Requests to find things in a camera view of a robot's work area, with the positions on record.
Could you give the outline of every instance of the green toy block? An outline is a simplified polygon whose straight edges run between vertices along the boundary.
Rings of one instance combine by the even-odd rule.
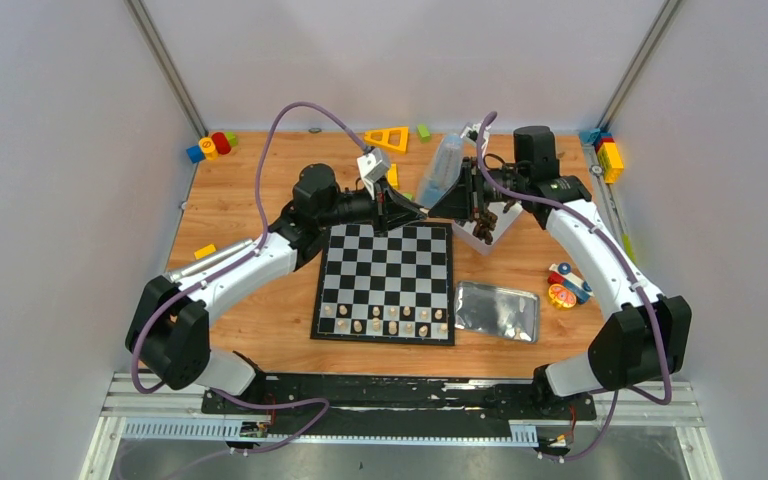
[[[233,134],[233,133],[231,133],[231,132],[223,132],[223,133],[225,133],[225,138],[227,138],[227,139],[228,139],[228,143],[229,143],[229,144],[230,144],[232,147],[236,147],[236,146],[237,146],[237,136],[236,136],[236,135],[234,135],[234,134]]]
[[[424,123],[420,123],[416,126],[416,133],[419,134],[419,141],[422,143],[428,143],[431,141],[431,132],[428,131],[428,127]]]

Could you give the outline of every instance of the round orange toy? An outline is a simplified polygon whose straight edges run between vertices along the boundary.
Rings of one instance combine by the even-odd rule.
[[[562,310],[575,306],[575,294],[557,283],[549,286],[549,303]]]

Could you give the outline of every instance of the yellow triangle block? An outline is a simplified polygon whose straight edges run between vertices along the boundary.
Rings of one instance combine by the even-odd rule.
[[[384,150],[390,150],[396,153],[408,152],[408,127],[382,128],[380,130],[370,130],[363,134],[363,141],[373,147],[380,147]],[[399,144],[390,143],[390,137],[399,135]]]

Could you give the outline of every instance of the clear plastic bottle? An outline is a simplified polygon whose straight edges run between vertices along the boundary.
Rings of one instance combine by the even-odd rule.
[[[463,149],[464,141],[458,135],[449,134],[443,138],[419,182],[417,203],[431,208],[452,188],[460,174]]]

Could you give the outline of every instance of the chessboard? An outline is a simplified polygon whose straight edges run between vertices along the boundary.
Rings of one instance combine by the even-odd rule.
[[[422,222],[373,235],[332,227],[310,337],[454,345],[452,226]]]

